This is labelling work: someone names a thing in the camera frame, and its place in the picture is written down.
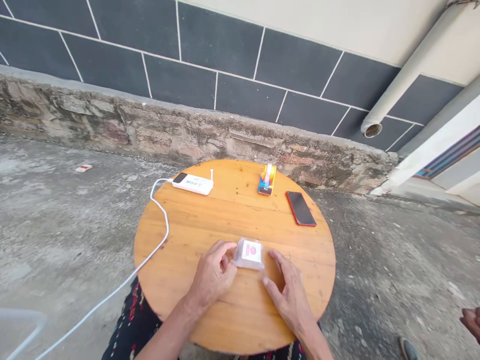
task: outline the dark gray tile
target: dark gray tile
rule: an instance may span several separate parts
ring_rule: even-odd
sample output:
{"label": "dark gray tile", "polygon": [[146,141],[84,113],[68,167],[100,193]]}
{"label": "dark gray tile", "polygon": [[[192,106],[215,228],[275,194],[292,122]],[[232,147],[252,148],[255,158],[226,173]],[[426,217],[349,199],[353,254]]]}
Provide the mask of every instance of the dark gray tile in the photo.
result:
{"label": "dark gray tile", "polygon": [[412,140],[419,132],[421,132],[424,129],[423,126],[420,125],[413,125],[413,127],[408,130],[408,132],[402,136],[400,140],[398,140],[395,145],[393,145],[390,150],[391,152],[398,153],[399,150],[407,144],[410,140]]}
{"label": "dark gray tile", "polygon": [[213,109],[216,73],[145,55],[154,99],[194,108]]}
{"label": "dark gray tile", "polygon": [[0,1],[0,14],[8,17],[10,16],[9,10],[7,9],[3,1]]}
{"label": "dark gray tile", "polygon": [[83,81],[149,98],[142,54],[64,34]]}
{"label": "dark gray tile", "polygon": [[217,110],[274,123],[284,96],[285,90],[218,74]]}
{"label": "dark gray tile", "polygon": [[400,69],[345,52],[323,97],[370,110]]}
{"label": "dark gray tile", "polygon": [[253,78],[263,28],[178,3],[182,60]]}
{"label": "dark gray tile", "polygon": [[426,125],[462,90],[462,86],[420,75],[388,115]]}
{"label": "dark gray tile", "polygon": [[9,0],[17,19],[96,38],[86,0]]}
{"label": "dark gray tile", "polygon": [[90,0],[103,40],[179,59],[177,12],[172,0]]}
{"label": "dark gray tile", "polygon": [[341,54],[313,41],[265,29],[255,79],[320,96]]}
{"label": "dark gray tile", "polygon": [[80,80],[58,31],[0,17],[0,51],[10,66]]}
{"label": "dark gray tile", "polygon": [[371,147],[387,150],[407,129],[412,126],[411,123],[384,117],[381,124],[382,131],[375,137],[366,138],[360,131],[363,119],[367,116],[367,111],[361,111],[351,108],[343,118],[335,136],[353,140],[357,143],[370,145]]}
{"label": "dark gray tile", "polygon": [[331,135],[347,109],[347,106],[289,92],[278,123]]}

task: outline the charging cable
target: charging cable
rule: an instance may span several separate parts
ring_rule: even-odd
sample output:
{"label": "charging cable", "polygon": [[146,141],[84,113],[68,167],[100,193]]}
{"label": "charging cable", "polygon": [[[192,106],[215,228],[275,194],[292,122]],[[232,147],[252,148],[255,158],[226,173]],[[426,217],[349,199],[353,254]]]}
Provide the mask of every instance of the charging cable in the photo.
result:
{"label": "charging cable", "polygon": [[[154,193],[155,193],[155,187],[157,184],[161,181],[167,182],[167,183],[172,183],[173,179],[171,178],[160,178],[151,187],[150,191],[150,200],[152,200],[155,204],[158,205],[160,210],[163,212],[165,215],[165,224],[166,224],[166,232],[165,236],[163,237],[162,241],[157,245],[157,247],[146,257],[145,260],[131,273],[131,275],[119,286],[117,287],[110,295],[108,295],[106,298],[104,298],[102,301],[100,301],[92,310],[86,314],[83,319],[81,319],[74,327],[72,327],[65,335],[63,335],[60,339],[58,339],[57,342],[55,342],[52,346],[50,346],[47,350],[42,352],[35,360],[40,360],[43,359],[46,355],[48,355],[53,349],[55,349],[62,341],[64,341],[66,338],[68,338],[75,330],[77,330],[84,322],[89,318],[90,315],[92,315],[99,307],[101,307],[103,304],[105,304],[108,300],[110,300],[116,293],[118,293],[126,284],[128,284],[134,277],[137,275],[139,270],[147,263],[148,260],[151,259],[151,257],[157,252],[158,249],[164,244],[165,240],[167,239],[167,236],[169,235],[170,227],[169,227],[169,218],[167,216],[167,212],[165,209],[162,207],[162,205],[159,204],[157,200],[154,199]],[[0,309],[0,317],[13,317],[15,315],[21,316],[21,317],[33,317],[33,313],[36,313],[36,316],[41,319],[38,321],[38,325],[36,329],[28,336],[21,344],[18,346],[12,353],[11,355],[7,358],[7,360],[13,360],[14,358],[17,357],[18,354],[20,354],[26,347],[27,345],[39,334],[39,332],[42,330],[42,328],[45,326],[47,322],[47,317],[41,313],[41,312],[36,312],[36,311],[31,311],[31,310],[17,310],[17,309]]]}
{"label": "charging cable", "polygon": [[33,310],[20,310],[20,309],[9,309],[9,308],[0,308],[0,319],[11,319],[11,320],[20,320],[20,319],[34,319],[36,322],[36,328],[32,331],[28,337],[22,341],[22,343],[10,354],[6,360],[15,359],[20,352],[33,340],[37,335],[42,331],[42,329],[47,324],[47,315],[43,312],[33,311]]}

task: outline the round wooden table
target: round wooden table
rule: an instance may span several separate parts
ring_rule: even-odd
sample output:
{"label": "round wooden table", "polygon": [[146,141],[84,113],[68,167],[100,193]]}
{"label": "round wooden table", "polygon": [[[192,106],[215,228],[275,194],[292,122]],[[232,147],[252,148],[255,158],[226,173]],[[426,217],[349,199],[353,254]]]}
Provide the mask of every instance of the round wooden table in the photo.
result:
{"label": "round wooden table", "polygon": [[[268,255],[272,248],[303,273],[308,302],[319,319],[332,295],[335,249],[329,227],[314,201],[285,175],[277,172],[271,196],[258,193],[264,165],[239,160],[214,160],[184,172],[210,178],[208,196],[165,183],[154,195],[168,214],[170,234],[145,264],[138,278],[151,308],[165,320],[190,288],[200,255],[219,239],[258,239],[263,245],[264,274],[281,290],[283,277]],[[286,191],[301,192],[317,226],[298,226]],[[165,219],[150,201],[141,216],[134,244],[138,266],[165,235]],[[262,284],[260,271],[239,268],[231,289],[198,322],[190,341],[206,349],[251,355],[278,349],[295,336],[280,317]]]}

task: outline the small plastic box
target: small plastic box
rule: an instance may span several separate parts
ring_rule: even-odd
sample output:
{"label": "small plastic box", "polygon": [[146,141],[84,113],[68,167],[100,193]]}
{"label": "small plastic box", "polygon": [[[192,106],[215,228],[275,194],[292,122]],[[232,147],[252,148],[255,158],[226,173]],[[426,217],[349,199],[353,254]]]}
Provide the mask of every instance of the small plastic box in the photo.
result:
{"label": "small plastic box", "polygon": [[238,268],[265,269],[262,262],[262,244],[242,237],[236,246],[233,262]]}

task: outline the low concrete ledge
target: low concrete ledge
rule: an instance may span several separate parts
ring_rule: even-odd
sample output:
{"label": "low concrete ledge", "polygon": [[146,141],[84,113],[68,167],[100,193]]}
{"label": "low concrete ledge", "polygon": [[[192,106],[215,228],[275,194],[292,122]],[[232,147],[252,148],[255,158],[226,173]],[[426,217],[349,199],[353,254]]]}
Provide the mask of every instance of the low concrete ledge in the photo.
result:
{"label": "low concrete ledge", "polygon": [[366,194],[397,158],[329,135],[0,66],[0,131],[162,158],[276,164],[301,185]]}

